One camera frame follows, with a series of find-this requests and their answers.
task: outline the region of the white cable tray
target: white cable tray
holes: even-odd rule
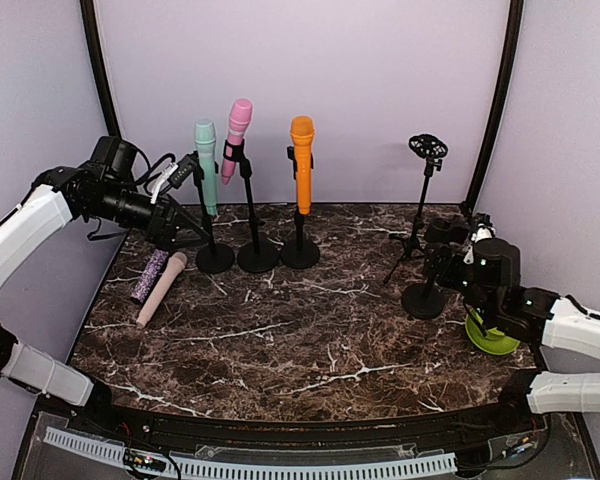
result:
[[[96,462],[124,468],[122,459],[125,447],[121,442],[97,440],[75,432],[48,427],[44,443]],[[161,458],[154,452],[144,453]],[[454,453],[382,463],[310,467],[220,463],[180,457],[177,454],[171,455],[171,458],[180,467],[183,479],[196,480],[403,480],[457,471]],[[169,462],[167,465],[162,478],[177,478],[173,465]]]

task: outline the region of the beige cylindrical object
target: beige cylindrical object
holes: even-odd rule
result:
[[[138,314],[136,324],[139,327],[144,328],[147,325],[147,323],[149,323],[149,320],[151,320],[153,314],[156,313],[158,306],[160,306],[162,299],[169,291],[169,288],[171,288],[171,284],[176,279],[176,277],[180,275],[180,272],[184,270],[184,267],[186,267],[186,265],[187,256],[184,253],[176,252],[173,255],[171,255],[171,257],[169,257],[169,260],[167,261],[167,266],[164,269],[160,280],[158,280],[158,283],[156,283],[156,286],[153,288],[151,295],[149,295],[149,298],[147,298],[144,307],[142,307],[142,310],[140,310],[140,313]]]

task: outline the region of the pink microphone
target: pink microphone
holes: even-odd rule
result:
[[[222,184],[226,185],[231,180],[233,173],[236,170],[236,162],[227,160],[233,153],[231,145],[237,147],[242,144],[244,132],[251,123],[251,113],[253,112],[253,103],[246,98],[239,98],[231,107],[229,114],[229,135],[227,135],[227,143],[224,151],[224,159],[222,160]]]

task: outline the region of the mint green microphone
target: mint green microphone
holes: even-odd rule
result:
[[[216,127],[209,119],[196,123],[196,150],[200,158],[200,167],[204,171],[202,192],[207,213],[212,217],[218,215],[218,190],[216,188]]]

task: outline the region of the purple glitter cylinder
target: purple glitter cylinder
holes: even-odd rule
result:
[[[157,249],[153,251],[153,255],[151,255],[147,266],[144,267],[144,272],[142,272],[140,280],[138,280],[133,292],[131,292],[131,300],[140,305],[145,302],[168,258],[169,252]]]

